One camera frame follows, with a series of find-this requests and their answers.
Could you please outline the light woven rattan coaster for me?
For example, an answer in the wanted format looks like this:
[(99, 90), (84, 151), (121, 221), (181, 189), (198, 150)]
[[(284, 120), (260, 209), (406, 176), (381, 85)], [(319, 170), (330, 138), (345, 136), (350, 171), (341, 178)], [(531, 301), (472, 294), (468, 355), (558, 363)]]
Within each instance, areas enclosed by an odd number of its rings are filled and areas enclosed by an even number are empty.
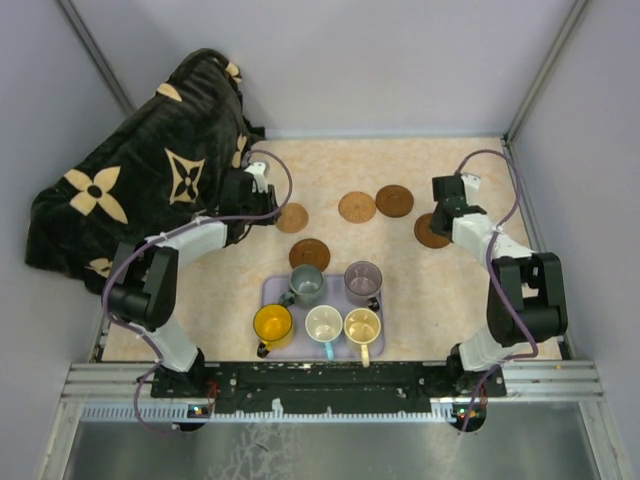
[(302, 231), (309, 222), (306, 208), (299, 203), (289, 203), (282, 209), (276, 228), (283, 233), (294, 234)]

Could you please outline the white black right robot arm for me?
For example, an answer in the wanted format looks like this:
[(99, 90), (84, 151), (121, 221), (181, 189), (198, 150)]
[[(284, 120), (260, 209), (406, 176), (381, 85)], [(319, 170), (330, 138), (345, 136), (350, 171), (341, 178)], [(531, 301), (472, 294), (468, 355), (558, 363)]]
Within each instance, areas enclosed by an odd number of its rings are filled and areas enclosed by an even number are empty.
[(489, 274), (486, 323), (447, 357), (447, 384), (470, 395), (506, 362), (534, 359), (539, 345), (562, 336), (568, 315), (562, 265), (512, 239), (475, 203), (480, 178), (454, 173), (432, 179), (436, 203), (429, 227), (474, 257)]

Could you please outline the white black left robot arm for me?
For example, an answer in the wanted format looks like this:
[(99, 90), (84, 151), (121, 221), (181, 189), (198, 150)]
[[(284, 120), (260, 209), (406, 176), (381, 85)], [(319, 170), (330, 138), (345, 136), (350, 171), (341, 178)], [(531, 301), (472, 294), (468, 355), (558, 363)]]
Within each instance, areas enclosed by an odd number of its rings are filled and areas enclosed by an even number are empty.
[(239, 243), (254, 225), (273, 225), (280, 212), (264, 161), (224, 177), (217, 216), (199, 215), (171, 233), (119, 243), (102, 293), (110, 320), (135, 332), (159, 360), (158, 374), (194, 397), (208, 384), (202, 351), (174, 316), (179, 270)]

